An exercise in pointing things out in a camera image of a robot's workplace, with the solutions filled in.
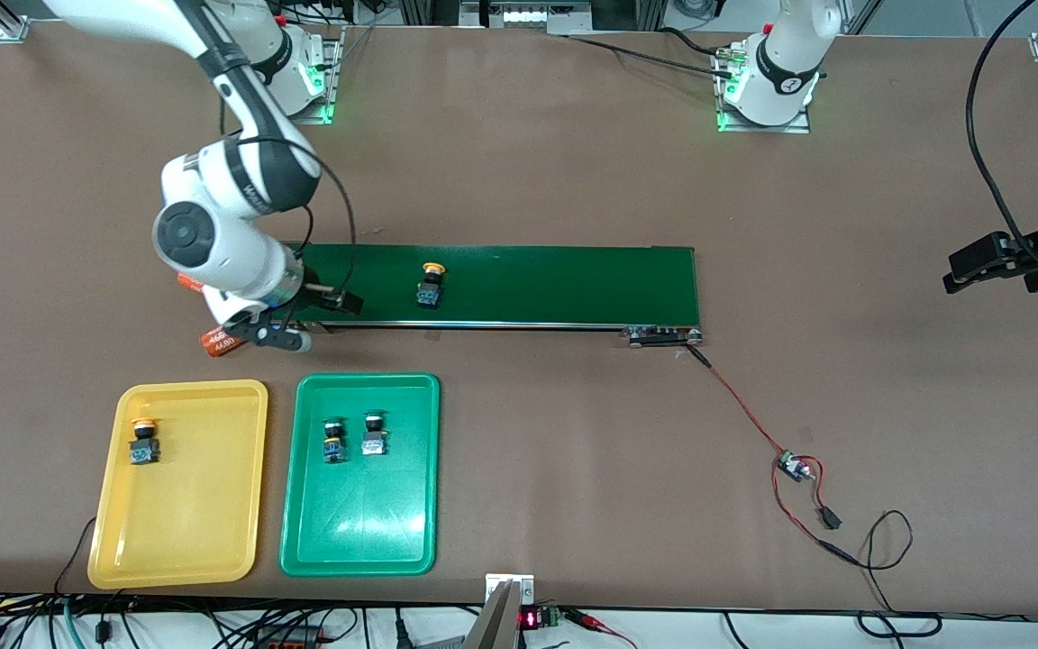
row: yellow tray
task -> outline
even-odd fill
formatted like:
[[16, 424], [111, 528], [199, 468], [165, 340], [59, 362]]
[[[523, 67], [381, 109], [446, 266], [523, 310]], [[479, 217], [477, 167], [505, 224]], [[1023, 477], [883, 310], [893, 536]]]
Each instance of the yellow tray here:
[[[161, 458], [135, 465], [132, 420]], [[134, 386], [119, 399], [87, 575], [107, 589], [213, 584], [255, 563], [267, 386], [251, 379]]]

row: teal cable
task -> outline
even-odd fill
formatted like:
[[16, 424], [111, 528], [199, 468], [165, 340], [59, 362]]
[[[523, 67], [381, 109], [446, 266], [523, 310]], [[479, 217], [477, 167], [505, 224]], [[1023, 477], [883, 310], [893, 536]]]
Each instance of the teal cable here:
[[83, 639], [79, 638], [79, 629], [75, 628], [74, 617], [71, 617], [71, 599], [62, 600], [62, 617], [66, 620], [66, 630], [71, 632], [71, 640], [74, 641], [75, 649], [86, 649], [86, 645], [83, 645]]

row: black plug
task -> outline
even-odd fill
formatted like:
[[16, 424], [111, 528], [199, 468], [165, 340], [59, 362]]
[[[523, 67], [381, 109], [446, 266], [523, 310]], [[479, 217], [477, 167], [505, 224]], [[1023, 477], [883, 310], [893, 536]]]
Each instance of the black plug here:
[[399, 606], [394, 609], [394, 649], [415, 649], [411, 633], [407, 632], [407, 624], [403, 621], [403, 610]]
[[827, 530], [840, 530], [840, 525], [844, 524], [844, 521], [841, 521], [836, 512], [831, 512], [831, 508], [827, 506], [820, 507], [819, 517]]
[[111, 623], [107, 620], [100, 620], [97, 625], [94, 625], [94, 642], [99, 645], [106, 645], [106, 642], [111, 640]]

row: white floor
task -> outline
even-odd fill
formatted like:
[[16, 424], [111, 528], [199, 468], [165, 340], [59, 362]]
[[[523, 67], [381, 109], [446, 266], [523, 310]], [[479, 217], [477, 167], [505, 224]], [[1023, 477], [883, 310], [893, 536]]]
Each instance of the white floor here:
[[[590, 612], [614, 631], [623, 632], [638, 649], [737, 649], [729, 636], [723, 616], [715, 612]], [[127, 616], [139, 649], [206, 649], [219, 642], [211, 621], [198, 613], [145, 613]], [[250, 613], [226, 613], [220, 618], [227, 623], [241, 625], [253, 617]], [[392, 609], [371, 609], [366, 613], [371, 627], [372, 649], [395, 647], [394, 612]], [[404, 621], [416, 646], [465, 636], [474, 617], [459, 609], [404, 609]], [[321, 616], [311, 618], [318, 624]], [[135, 649], [122, 628], [118, 616], [108, 616], [112, 621], [113, 640], [107, 642], [111, 649]], [[328, 638], [345, 631], [352, 620], [346, 610], [334, 612], [324, 625]], [[749, 649], [845, 649], [893, 648], [893, 641], [864, 636], [854, 618], [847, 616], [790, 616], [774, 613], [733, 613], [732, 620], [741, 640]], [[79, 637], [87, 648], [93, 642], [94, 624], [99, 616], [84, 616], [78, 622]], [[899, 621], [900, 631], [922, 625], [913, 621]], [[50, 648], [45, 620], [34, 624], [26, 633], [22, 649]], [[61, 618], [55, 619], [55, 637], [58, 646], [74, 646]], [[15, 632], [7, 632], [3, 646], [10, 644]], [[617, 638], [588, 632], [576, 625], [563, 623], [558, 627], [526, 633], [530, 649], [544, 649], [568, 641], [568, 649], [630, 649]], [[332, 642], [337, 649], [365, 649], [362, 629], [362, 612], [358, 625], [349, 636]], [[947, 620], [944, 631], [934, 638], [906, 640], [911, 649], [1038, 649], [1038, 623], [1022, 621]]]

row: brown table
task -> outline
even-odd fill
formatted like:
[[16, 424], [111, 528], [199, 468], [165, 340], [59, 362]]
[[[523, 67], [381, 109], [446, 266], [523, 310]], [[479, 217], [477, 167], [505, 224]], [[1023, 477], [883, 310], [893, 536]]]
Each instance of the brown table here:
[[[700, 62], [660, 34], [616, 38]], [[706, 353], [783, 443], [827, 462], [845, 520], [828, 538], [855, 550], [902, 509], [914, 547], [881, 576], [897, 607], [1038, 613], [1038, 296], [939, 285], [948, 253], [1002, 227], [963, 136], [979, 50], [842, 37], [811, 136], [741, 135], [715, 132], [700, 75], [522, 30], [379, 29], [347, 63], [337, 124], [309, 136], [364, 243], [694, 246]], [[255, 569], [172, 592], [473, 601], [485, 572], [514, 570], [580, 604], [874, 604], [859, 570], [784, 520], [770, 449], [684, 352], [608, 333], [349, 330], [305, 356], [207, 358], [209, 316], [149, 224], [161, 165], [217, 136], [217, 106], [160, 46], [34, 24], [0, 50], [0, 591], [49, 589], [71, 555], [124, 390], [251, 377], [271, 389]], [[1025, 42], [993, 54], [978, 121], [1035, 228]], [[312, 206], [317, 239], [342, 240], [329, 186]], [[298, 238], [302, 219], [265, 227]], [[294, 387], [350, 371], [443, 381], [425, 576], [277, 569]], [[818, 526], [809, 490], [786, 484]], [[877, 546], [897, 551], [889, 526]], [[82, 560], [65, 587], [90, 588]]]

